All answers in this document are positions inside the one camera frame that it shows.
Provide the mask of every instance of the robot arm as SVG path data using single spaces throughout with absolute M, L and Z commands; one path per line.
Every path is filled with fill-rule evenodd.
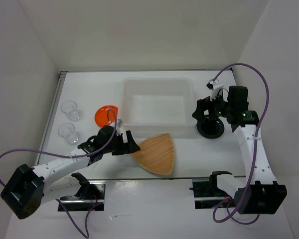
M 4 187 L 1 198 L 19 219 L 24 219 L 48 201 L 66 195 L 81 197 L 97 190 L 82 174 L 73 172 L 101 160 L 104 153 L 122 155 L 140 150 L 131 132 L 126 131 L 127 142 L 123 141 L 123 134 L 115 134 L 110 143 L 100 151 L 111 138 L 113 130 L 111 126 L 104 126 L 98 135 L 90 137 L 68 153 L 69 158 L 57 158 L 34 167 L 21 165 Z M 88 156 L 75 158 L 84 153 Z
M 285 185 L 279 185 L 271 171 L 264 150 L 261 129 L 255 137 L 259 122 L 255 111 L 248 110 L 248 89 L 231 86 L 227 102 L 223 100 L 222 84 L 219 80 L 210 81 L 207 87 L 212 90 L 209 97 L 197 101 L 193 117 L 197 119 L 197 129 L 206 138 L 218 138 L 224 132 L 219 117 L 226 118 L 231 125 L 242 151 L 246 176 L 249 177 L 254 154 L 254 141 L 257 140 L 257 154 L 254 174 L 247 195 L 243 198 L 240 214 L 274 214 L 287 195 Z M 220 189 L 231 196 L 235 204 L 241 200 L 246 183 L 236 179 L 230 172 L 213 172 L 210 176 L 211 190 Z

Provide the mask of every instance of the white wall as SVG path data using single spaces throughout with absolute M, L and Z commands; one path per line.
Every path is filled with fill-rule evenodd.
M 0 154 L 12 148 L 38 148 L 57 84 L 57 71 L 17 0 L 0 0 Z M 2 159 L 6 182 L 35 155 Z M 0 239 L 11 210 L 0 198 Z
M 266 77 L 269 111 L 263 122 L 268 159 L 288 196 L 284 207 L 299 239 L 299 0 L 270 0 L 239 62 Z M 238 84 L 249 87 L 250 108 L 262 112 L 265 89 L 260 78 L 243 67 L 234 69 Z
M 268 0 L 19 0 L 59 70 L 217 69 Z

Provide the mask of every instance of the orange plate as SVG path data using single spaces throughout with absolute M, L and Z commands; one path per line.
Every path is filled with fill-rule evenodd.
M 118 115 L 118 108 L 116 106 L 103 106 L 99 108 L 98 111 L 96 111 L 95 113 L 94 116 L 95 123 L 101 128 L 105 125 L 109 125 L 108 116 L 107 116 L 109 109 L 113 109 L 115 114 Z M 115 120 L 113 113 L 111 112 L 109 113 L 109 118 L 110 121 L 112 122 Z

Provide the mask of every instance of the white plastic bin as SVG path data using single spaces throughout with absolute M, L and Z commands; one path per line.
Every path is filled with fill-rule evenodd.
M 186 138 L 193 132 L 196 109 L 192 82 L 187 78 L 126 78 L 122 81 L 119 118 L 133 137 L 162 133 Z

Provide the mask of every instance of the clear glass cup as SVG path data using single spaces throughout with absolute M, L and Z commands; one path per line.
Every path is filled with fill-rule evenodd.
M 77 121 L 80 118 L 80 114 L 77 111 L 76 103 L 74 101 L 64 102 L 61 105 L 61 111 L 72 121 Z
M 65 138 L 70 144 L 74 144 L 79 140 L 79 135 L 71 123 L 62 124 L 58 129 L 58 134 L 60 137 Z

